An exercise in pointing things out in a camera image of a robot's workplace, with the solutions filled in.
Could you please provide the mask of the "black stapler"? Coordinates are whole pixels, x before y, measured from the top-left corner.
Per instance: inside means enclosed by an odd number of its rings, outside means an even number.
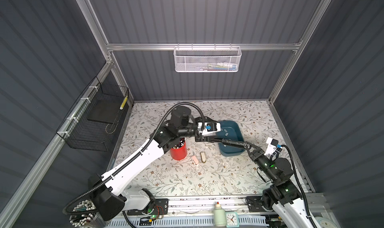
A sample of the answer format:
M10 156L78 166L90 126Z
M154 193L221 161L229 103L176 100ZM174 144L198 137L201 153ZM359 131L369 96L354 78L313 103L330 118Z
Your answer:
M221 139L221 138L209 138L208 142L210 143L220 143L226 146L231 146L243 150L248 150L251 145L248 142L241 142L241 141L233 141L228 139Z

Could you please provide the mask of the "teal plastic tray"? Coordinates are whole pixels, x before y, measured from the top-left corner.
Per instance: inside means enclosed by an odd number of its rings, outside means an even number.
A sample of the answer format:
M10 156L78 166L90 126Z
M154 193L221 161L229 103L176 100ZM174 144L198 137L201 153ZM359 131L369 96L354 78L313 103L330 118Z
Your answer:
M244 141L240 127L235 121L222 120L219 121L219 123L221 124L221 131L217 133L218 138L241 142ZM219 144L219 150L224 157L238 156L245 151L244 149L223 145L221 143Z

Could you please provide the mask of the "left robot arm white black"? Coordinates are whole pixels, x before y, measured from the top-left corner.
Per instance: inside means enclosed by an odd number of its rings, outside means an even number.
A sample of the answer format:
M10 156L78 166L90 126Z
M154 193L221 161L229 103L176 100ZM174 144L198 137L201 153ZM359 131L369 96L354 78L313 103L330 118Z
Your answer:
M209 136L221 131L221 124L201 115L194 118L189 107L192 103L179 103L163 116L149 139L115 168L101 175L100 188L91 200L104 221L110 221L122 212L139 211L150 214L155 206L154 196L147 190L127 192L130 182L152 162L174 149L181 139L193 137L197 142L206 142Z

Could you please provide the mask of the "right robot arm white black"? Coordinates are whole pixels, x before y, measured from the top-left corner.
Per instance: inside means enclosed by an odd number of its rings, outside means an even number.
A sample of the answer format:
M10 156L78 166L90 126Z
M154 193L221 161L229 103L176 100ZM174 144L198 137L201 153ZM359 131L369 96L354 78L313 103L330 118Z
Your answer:
M251 160L262 171L271 185L263 190L260 199L246 197L250 211L256 207L267 212L275 212L288 228L319 228L320 225L309 210L309 204L303 188L300 186L295 164L286 158L271 160L264 155L260 147L247 144Z

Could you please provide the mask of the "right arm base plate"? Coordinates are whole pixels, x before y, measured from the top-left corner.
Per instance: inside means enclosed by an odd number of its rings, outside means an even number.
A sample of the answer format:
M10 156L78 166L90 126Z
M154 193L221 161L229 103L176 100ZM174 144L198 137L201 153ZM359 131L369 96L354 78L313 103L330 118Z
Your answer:
M245 201L249 212L271 212L263 206L262 196L246 196Z

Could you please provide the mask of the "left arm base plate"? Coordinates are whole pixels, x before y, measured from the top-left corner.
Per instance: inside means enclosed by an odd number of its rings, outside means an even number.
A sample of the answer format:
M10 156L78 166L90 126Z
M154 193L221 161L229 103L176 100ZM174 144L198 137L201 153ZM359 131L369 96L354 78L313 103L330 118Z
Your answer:
M129 216L152 216L152 215L167 215L169 208L169 199L155 199L143 210L128 210L126 211Z

